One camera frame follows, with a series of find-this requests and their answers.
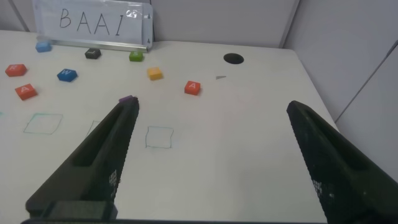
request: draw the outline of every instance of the orange block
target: orange block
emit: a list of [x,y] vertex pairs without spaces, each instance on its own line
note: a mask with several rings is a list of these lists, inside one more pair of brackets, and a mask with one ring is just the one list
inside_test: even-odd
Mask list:
[[200,83],[188,81],[188,83],[185,85],[185,93],[196,96],[197,94],[199,94],[199,91],[200,91]]
[[22,76],[25,75],[25,72],[26,67],[24,64],[8,65],[8,68],[6,69],[6,74],[9,77]]
[[26,100],[30,97],[37,95],[36,90],[32,87],[31,84],[27,84],[27,85],[18,87],[15,89],[15,91],[17,92],[17,94],[21,98],[21,100]]

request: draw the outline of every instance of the sign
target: sign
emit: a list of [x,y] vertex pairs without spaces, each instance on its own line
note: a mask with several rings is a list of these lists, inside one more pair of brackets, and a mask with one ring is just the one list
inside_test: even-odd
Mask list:
[[54,40],[152,46],[153,9],[139,2],[33,0],[39,35]]

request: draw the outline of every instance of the black hole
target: black hole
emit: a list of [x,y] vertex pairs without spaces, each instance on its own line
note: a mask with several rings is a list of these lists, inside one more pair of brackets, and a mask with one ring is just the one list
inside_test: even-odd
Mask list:
[[242,56],[240,56],[238,54],[234,54],[234,53],[229,53],[229,54],[224,55],[224,60],[226,62],[234,64],[234,65],[238,65],[244,61]]

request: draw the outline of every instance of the white wall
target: white wall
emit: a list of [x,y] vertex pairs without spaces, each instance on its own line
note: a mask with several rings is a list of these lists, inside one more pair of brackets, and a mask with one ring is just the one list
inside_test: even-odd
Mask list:
[[285,47],[296,51],[334,120],[398,39],[396,0],[302,0]]
[[0,29],[25,31],[8,0],[0,0]]
[[340,131],[398,182],[398,48],[337,122]]
[[[29,30],[35,32],[32,1],[13,1]],[[155,40],[279,47],[298,1],[152,0]]]

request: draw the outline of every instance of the blue block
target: blue block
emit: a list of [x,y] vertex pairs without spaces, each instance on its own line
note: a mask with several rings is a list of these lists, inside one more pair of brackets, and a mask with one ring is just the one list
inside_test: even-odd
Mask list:
[[36,50],[39,53],[51,51],[51,48],[52,47],[49,41],[41,41],[36,44]]
[[64,69],[58,73],[58,79],[65,82],[72,82],[77,77],[77,72],[70,69]]

